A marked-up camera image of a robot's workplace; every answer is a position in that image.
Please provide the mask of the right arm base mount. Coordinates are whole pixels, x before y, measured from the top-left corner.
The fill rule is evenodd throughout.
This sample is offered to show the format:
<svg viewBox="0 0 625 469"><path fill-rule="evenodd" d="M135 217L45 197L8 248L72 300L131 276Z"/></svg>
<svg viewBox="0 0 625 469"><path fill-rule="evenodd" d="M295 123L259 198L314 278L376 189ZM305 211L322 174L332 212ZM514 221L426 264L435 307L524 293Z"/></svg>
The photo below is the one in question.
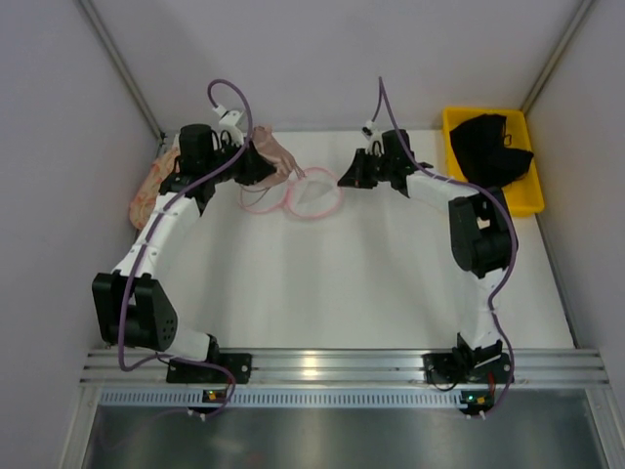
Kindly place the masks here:
<svg viewBox="0 0 625 469"><path fill-rule="evenodd" d="M451 391L460 384L504 385L513 370L509 356L476 366L451 352L429 353L423 357L425 379L441 391Z"/></svg>

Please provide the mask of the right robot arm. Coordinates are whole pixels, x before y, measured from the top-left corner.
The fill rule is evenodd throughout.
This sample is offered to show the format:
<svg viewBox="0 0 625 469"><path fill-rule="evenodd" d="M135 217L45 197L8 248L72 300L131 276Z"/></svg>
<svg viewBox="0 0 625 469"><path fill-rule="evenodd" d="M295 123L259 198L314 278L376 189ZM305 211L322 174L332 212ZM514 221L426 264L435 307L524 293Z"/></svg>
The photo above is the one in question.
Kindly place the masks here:
<svg viewBox="0 0 625 469"><path fill-rule="evenodd" d="M481 367L503 355L503 334L493 316L498 284L513 267L516 236L505 197L487 194L445 178L427 163L414 164L405 130L362 128L367 147L357 149L338 185L372 190L380 183L407 198L426 203L448 218L450 251L456 264L452 293L460 317L456 360Z"/></svg>

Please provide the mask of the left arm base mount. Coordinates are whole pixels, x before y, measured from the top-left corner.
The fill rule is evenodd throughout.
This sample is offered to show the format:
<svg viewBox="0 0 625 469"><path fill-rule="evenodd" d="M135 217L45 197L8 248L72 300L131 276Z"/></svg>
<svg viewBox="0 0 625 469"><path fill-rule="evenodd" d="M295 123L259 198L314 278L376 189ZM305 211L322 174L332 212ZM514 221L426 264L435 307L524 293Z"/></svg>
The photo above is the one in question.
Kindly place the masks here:
<svg viewBox="0 0 625 469"><path fill-rule="evenodd" d="M166 382L170 384L247 384L253 364L249 353L220 353L210 364L198 364L172 359Z"/></svg>

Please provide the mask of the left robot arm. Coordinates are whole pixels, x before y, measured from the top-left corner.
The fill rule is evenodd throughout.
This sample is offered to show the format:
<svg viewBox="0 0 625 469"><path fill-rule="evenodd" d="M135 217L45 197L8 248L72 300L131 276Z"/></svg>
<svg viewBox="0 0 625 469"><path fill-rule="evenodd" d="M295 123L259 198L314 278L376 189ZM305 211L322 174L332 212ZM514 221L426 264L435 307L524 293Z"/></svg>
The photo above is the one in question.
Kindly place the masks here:
<svg viewBox="0 0 625 469"><path fill-rule="evenodd" d="M268 188L285 181L293 165L269 127L243 135L233 126L215 131L206 124L184 126L153 162L130 208L139 236L111 272L92 282L101 337L117 346L122 370L134 368L125 360L127 348L159 359L217 361L216 337L183 321L161 279L220 183Z"/></svg>

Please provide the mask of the pink satin bra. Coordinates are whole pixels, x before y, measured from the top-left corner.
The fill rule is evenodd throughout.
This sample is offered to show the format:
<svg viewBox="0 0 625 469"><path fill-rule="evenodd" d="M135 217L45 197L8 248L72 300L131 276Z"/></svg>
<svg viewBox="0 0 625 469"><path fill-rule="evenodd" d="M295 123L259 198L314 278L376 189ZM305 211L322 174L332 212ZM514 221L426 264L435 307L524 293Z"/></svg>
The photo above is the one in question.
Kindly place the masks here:
<svg viewBox="0 0 625 469"><path fill-rule="evenodd" d="M258 203L270 189L285 183L292 173L298 180L306 177L305 171L299 166L293 154L275 138L271 126L255 126L252 131L252 143L260 157L274 168L274 172L259 183L252 186L240 185L242 192L261 194L253 204Z"/></svg>

